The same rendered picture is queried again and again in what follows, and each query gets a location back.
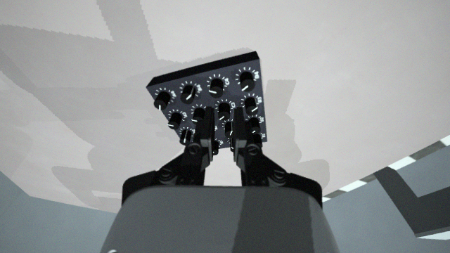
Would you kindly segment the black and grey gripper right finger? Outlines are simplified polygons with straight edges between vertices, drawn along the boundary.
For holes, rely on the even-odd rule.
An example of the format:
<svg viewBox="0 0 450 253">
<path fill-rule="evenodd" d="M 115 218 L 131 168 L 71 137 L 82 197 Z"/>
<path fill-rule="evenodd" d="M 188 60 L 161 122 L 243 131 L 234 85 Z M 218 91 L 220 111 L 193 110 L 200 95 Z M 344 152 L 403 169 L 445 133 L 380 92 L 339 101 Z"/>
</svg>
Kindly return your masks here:
<svg viewBox="0 0 450 253">
<path fill-rule="evenodd" d="M 263 154 L 254 142 L 251 122 L 244 121 L 243 107 L 234 108 L 233 161 L 240 168 L 242 186 L 294 188 L 311 195 L 323 210 L 321 185 L 312 179 L 288 173 Z"/>
</svg>

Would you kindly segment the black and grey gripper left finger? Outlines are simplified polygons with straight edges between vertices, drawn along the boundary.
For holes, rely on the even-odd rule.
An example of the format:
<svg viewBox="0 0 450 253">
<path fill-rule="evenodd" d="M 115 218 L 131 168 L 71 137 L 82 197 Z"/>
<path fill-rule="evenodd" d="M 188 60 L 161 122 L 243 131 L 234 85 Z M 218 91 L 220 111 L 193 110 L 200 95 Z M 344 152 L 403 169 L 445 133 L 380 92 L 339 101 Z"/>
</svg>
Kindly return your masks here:
<svg viewBox="0 0 450 253">
<path fill-rule="evenodd" d="M 123 183 L 122 205 L 133 192 L 149 186 L 203 186 L 205 168 L 213 161 L 214 135 L 214 108 L 206 106 L 204 120 L 197 121 L 193 142 L 186 145 L 182 154 L 158 171 L 130 177 Z"/>
</svg>

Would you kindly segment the dark grey knob box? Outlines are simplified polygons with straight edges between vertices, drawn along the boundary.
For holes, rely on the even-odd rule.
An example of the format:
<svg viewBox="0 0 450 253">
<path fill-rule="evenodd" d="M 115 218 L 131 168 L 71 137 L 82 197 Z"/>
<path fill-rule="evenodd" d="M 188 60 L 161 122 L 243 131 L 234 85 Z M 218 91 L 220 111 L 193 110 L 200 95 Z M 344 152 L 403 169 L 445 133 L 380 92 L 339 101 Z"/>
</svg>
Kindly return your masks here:
<svg viewBox="0 0 450 253">
<path fill-rule="evenodd" d="M 205 107 L 214 108 L 214 152 L 233 152 L 234 108 L 243 107 L 244 120 L 251 122 L 254 142 L 267 142 L 262 75 L 256 51 L 163 74 L 146 86 L 154 106 L 175 130 L 180 144 L 193 142 L 198 120 Z"/>
</svg>

